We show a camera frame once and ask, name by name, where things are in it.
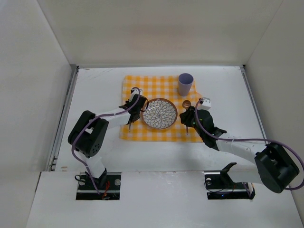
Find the floral patterned ceramic plate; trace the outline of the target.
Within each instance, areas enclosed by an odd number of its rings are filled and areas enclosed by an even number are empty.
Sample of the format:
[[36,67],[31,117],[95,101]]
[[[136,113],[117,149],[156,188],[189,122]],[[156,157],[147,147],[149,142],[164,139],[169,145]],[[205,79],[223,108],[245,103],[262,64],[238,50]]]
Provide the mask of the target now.
[[143,123],[155,130],[168,129],[176,122],[178,111],[176,106],[165,98],[154,98],[145,104],[141,112]]

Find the copper spoon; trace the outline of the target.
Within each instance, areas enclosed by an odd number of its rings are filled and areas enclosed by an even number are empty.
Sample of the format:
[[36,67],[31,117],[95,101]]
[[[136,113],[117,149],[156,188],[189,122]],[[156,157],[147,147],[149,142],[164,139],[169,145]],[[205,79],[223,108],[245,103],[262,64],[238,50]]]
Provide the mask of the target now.
[[188,118],[188,113],[187,110],[190,108],[191,102],[189,100],[184,100],[182,103],[182,107],[185,109],[185,113],[183,114],[183,122],[184,125],[186,126],[186,134],[188,134],[188,126],[187,126],[187,118]]

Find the yellow white checkered cloth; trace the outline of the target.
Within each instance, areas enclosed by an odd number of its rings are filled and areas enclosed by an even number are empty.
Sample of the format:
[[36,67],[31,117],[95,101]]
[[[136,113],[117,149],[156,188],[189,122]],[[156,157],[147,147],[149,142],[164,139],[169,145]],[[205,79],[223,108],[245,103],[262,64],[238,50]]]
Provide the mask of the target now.
[[154,98],[165,98],[171,101],[177,108],[178,115],[176,122],[168,129],[155,130],[146,126],[141,118],[132,124],[131,131],[128,132],[128,125],[120,128],[120,138],[130,141],[163,141],[163,142],[187,142],[200,143],[201,138],[193,128],[188,128],[186,134],[186,126],[181,124],[179,114],[185,109],[182,107],[184,100],[189,100],[191,105],[202,97],[196,91],[195,83],[192,84],[190,92],[186,97],[182,97],[178,93],[178,76],[132,76],[128,75],[123,80],[122,100],[129,99],[131,88],[138,87],[143,90],[142,95],[148,100]]

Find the lilac plastic cup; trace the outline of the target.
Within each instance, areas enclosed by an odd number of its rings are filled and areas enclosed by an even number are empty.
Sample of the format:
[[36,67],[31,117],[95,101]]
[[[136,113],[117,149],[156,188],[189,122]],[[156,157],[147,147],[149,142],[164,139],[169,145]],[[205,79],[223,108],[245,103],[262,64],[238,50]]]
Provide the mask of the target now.
[[183,73],[178,77],[178,92],[181,96],[187,96],[190,92],[194,79],[191,74]]

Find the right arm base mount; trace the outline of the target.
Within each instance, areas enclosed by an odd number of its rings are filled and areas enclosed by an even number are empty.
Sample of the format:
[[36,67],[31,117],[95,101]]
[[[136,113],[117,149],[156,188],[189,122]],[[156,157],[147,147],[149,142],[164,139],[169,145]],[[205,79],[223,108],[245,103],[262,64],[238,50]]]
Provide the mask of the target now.
[[205,172],[204,177],[209,200],[252,200],[256,195],[252,183],[233,182],[220,172]]

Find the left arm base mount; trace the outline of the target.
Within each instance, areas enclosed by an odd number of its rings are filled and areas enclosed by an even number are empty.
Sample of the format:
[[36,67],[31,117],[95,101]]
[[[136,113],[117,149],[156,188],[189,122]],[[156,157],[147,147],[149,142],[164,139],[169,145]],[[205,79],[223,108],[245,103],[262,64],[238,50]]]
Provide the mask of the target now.
[[75,175],[75,180],[78,182],[76,200],[119,200],[121,177],[120,172],[108,173],[105,183],[98,187],[98,194],[87,173]]

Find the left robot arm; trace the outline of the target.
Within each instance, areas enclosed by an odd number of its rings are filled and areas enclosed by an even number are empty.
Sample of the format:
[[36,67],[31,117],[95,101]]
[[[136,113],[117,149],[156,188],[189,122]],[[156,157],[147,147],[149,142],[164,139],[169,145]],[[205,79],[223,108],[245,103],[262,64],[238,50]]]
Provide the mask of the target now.
[[106,131],[112,128],[130,125],[140,118],[147,98],[133,90],[124,105],[109,112],[97,115],[84,111],[68,136],[74,158],[86,168],[86,173],[96,189],[105,185],[107,171],[98,154]]

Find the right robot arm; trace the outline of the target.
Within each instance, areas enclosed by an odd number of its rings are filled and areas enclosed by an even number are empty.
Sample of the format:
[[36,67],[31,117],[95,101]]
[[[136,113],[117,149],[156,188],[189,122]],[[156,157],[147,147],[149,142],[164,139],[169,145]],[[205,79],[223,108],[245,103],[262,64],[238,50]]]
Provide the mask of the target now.
[[194,106],[180,114],[180,121],[186,127],[194,128],[207,147],[231,153],[255,164],[258,176],[252,182],[260,182],[275,193],[298,190],[304,186],[301,183],[296,187],[289,187],[300,173],[289,153],[291,152],[301,164],[303,160],[286,144],[270,139],[232,138],[227,131],[214,125],[209,111]]

